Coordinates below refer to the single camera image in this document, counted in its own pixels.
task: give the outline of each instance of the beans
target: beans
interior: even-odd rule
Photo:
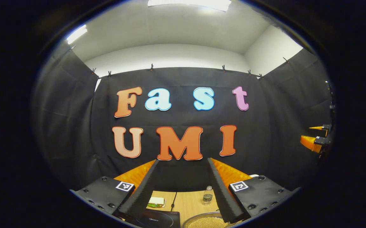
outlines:
[[[228,225],[222,218],[208,217],[197,219],[188,228],[224,228]]]

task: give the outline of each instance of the light blue letter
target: light blue letter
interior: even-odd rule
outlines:
[[[149,98],[145,102],[145,108],[149,111],[155,111],[157,109],[161,111],[167,111],[172,106],[171,103],[169,103],[169,96],[170,93],[167,89],[159,88],[154,89],[148,93]]]
[[[198,87],[193,91],[193,97],[197,100],[194,107],[197,110],[210,110],[214,107],[214,91],[211,88]]]

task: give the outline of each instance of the metal bowl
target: metal bowl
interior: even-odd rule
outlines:
[[[221,213],[219,211],[208,212],[208,213],[204,213],[204,214],[199,214],[199,215],[196,215],[196,216],[193,216],[193,217],[187,219],[183,223],[182,228],[188,228],[191,223],[193,223],[194,221],[196,221],[198,219],[209,218],[209,217],[222,218]]]

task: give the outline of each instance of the orange letter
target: orange letter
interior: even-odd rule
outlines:
[[[171,127],[158,127],[156,132],[160,136],[160,154],[157,156],[159,160],[168,161],[172,159],[172,156],[169,155],[169,148],[177,160],[182,157],[186,148],[186,154],[183,156],[185,160],[200,160],[203,158],[200,153],[200,135],[203,128],[187,128],[182,140],[179,140]]]
[[[128,104],[131,108],[135,106],[136,103],[136,95],[141,95],[142,89],[141,87],[135,87],[127,90],[118,91],[118,107],[117,111],[114,113],[114,117],[127,117],[131,115],[131,110],[128,109]]]
[[[219,152],[220,156],[228,156],[235,154],[234,148],[234,133],[237,130],[237,127],[234,125],[225,125],[219,129],[222,132],[222,150]]]
[[[129,129],[129,132],[132,134],[132,150],[127,150],[124,146],[124,133],[126,132],[125,128],[113,127],[112,131],[114,132],[115,149],[119,154],[129,158],[136,158],[141,154],[141,134],[144,132],[142,128],[131,127]]]

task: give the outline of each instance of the induction cooktop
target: induction cooktop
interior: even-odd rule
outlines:
[[[126,221],[143,228],[180,228],[180,213],[177,211],[145,209],[141,218]]]

